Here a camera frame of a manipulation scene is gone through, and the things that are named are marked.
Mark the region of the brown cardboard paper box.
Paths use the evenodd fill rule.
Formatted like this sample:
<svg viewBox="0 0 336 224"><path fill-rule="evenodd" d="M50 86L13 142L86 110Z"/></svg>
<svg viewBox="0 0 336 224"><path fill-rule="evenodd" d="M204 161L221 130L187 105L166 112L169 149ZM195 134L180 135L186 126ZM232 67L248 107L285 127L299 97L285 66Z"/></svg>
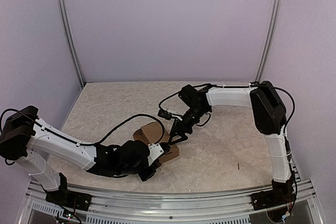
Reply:
<svg viewBox="0 0 336 224"><path fill-rule="evenodd" d="M141 126L140 129L133 133L134 140L144 142L146 145L154 144L162 136L162 127L158 122L151 122ZM159 158L161 164L177 158L180 154L179 148L174 144L170 146L170 150Z"/></svg>

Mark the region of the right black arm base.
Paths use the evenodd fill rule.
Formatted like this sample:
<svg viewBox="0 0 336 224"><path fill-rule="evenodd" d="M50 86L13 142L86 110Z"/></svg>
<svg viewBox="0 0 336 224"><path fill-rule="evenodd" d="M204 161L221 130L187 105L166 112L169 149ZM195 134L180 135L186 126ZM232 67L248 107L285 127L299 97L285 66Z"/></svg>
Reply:
<svg viewBox="0 0 336 224"><path fill-rule="evenodd" d="M272 189L251 195L254 211L288 204L294 202L295 199L296 194L292 188L289 190Z"/></svg>

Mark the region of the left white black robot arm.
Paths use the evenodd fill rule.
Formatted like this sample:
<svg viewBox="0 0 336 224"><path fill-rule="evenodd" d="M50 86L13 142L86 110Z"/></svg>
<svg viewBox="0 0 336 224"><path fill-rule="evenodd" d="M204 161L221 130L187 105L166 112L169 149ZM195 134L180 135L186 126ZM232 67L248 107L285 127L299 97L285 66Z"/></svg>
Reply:
<svg viewBox="0 0 336 224"><path fill-rule="evenodd" d="M53 170L40 152L70 162L87 173L108 178L139 175L142 181L151 178L157 162L164 153L159 143L147 145L129 140L122 145L105 146L88 143L65 134L38 116L38 109L28 106L22 110L6 109L12 114L1 115L1 157L23 167L36 179L43 190L66 206L73 201L67 179Z"/></svg>

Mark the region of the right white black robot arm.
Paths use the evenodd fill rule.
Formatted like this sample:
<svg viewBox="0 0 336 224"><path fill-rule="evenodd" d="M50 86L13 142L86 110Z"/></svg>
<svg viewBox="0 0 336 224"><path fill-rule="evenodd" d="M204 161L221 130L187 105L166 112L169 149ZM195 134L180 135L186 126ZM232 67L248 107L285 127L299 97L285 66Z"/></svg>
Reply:
<svg viewBox="0 0 336 224"><path fill-rule="evenodd" d="M173 115L170 144L186 141L193 132L193 126L200 122L202 116L211 113L213 107L252 109L255 126L266 139L272 162L272 190L268 199L273 205L279 205L288 198L292 189L292 173L291 150L286 137L286 107L271 82L222 87L210 83L188 84L177 95L188 110L183 115Z"/></svg>

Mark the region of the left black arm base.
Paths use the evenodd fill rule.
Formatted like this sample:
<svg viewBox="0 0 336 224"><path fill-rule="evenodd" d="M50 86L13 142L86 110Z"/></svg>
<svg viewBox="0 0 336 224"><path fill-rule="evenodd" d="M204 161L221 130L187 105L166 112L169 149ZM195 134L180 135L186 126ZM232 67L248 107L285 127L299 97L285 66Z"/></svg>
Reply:
<svg viewBox="0 0 336 224"><path fill-rule="evenodd" d="M45 191L46 201L72 210L88 211L92 196L86 193L76 191Z"/></svg>

